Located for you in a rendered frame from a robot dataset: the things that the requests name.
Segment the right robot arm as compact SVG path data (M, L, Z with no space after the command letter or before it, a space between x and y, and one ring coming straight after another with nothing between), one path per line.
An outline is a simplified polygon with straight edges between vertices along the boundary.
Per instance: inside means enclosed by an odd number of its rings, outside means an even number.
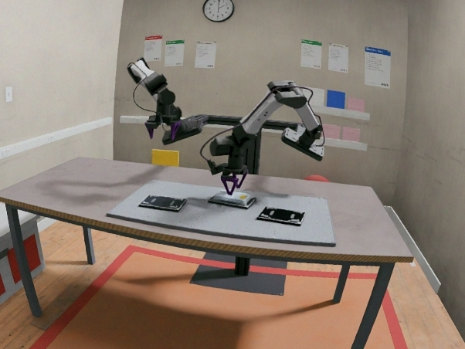
M132 79L134 80L134 82L136 82L136 84L140 83L143 80L141 86L144 87L150 93L150 95L156 103L161 103L161 106L163 106L163 104L170 105L170 115L176 115L177 119L173 119L172 121L181 122L175 133L174 138L199 129L201 123L200 120L195 120L188 124L184 124L184 122L180 118L182 117L181 109L179 107L176 108L173 104L175 102L175 94L168 90L168 88L166 87L168 84L166 82L167 80L165 76L163 74L159 75L156 71L151 71L143 56L137 59L137 62L134 65L129 65L127 67L127 70L129 74L133 77ZM146 78L145 74L147 75ZM158 126L162 123L162 119L159 120L159 123L147 122L147 128L157 129ZM162 138L163 142L168 140L171 140L171 130L166 131Z

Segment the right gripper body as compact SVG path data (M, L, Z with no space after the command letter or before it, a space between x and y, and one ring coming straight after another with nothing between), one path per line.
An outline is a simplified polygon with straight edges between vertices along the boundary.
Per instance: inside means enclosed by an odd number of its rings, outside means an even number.
M170 117L170 105L164 105L161 106L161 103L157 103L157 110L156 110L156 113L158 114L158 112L161 113L161 115L152 115L152 116L149 116L149 119L147 120L147 122L158 122L159 123L159 120L162 119L163 120L163 123L166 123L166 124L177 124L179 123L179 121L172 121L173 119L176 119L176 115L173 115L172 117Z

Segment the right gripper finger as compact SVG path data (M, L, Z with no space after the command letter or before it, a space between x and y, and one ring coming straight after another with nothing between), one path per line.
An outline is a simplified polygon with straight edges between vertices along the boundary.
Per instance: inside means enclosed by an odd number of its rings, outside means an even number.
M145 126L147 127L147 122L144 123ZM154 129L152 128L147 128L148 129L148 133L150 135L150 138L152 139L153 138L153 133L154 133Z
M177 123L177 124L171 124L171 140L173 141L174 140L174 137L175 137L175 133L179 127L181 122ZM177 125L177 126L176 126Z

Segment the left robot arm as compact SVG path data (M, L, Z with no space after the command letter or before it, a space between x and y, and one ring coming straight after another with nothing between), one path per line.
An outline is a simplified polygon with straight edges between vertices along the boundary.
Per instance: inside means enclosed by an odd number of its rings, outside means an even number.
M286 105L296 110L307 130L305 129L301 135L287 127L284 138L322 158L324 156L324 147L314 141L320 140L323 129L308 106L307 98L300 88L283 88L271 92L281 86L298 85L293 80L282 80L271 81L267 86L269 89L264 96L265 99L263 98L264 101L262 102L262 99L256 107L260 105L257 108L255 107L254 111L252 110L253 112L251 111L242 120L239 120L235 126L244 121L243 124L233 129L232 135L216 137L211 142L211 155L214 157L231 154L235 155L235 158L237 158L237 155L243 155L243 149L247 149L251 145L263 123L275 110Z

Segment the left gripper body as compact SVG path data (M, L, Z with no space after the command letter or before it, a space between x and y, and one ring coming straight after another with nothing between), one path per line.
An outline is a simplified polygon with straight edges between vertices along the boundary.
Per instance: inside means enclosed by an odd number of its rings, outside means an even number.
M237 155L237 158L235 158L235 155L229 154L228 163L216 165L213 161L209 163L211 169L212 166L214 166L214 168L224 168L221 178L233 179L233 176L230 176L232 172L234 172L235 175L244 175L248 171L247 166L243 165L243 155Z

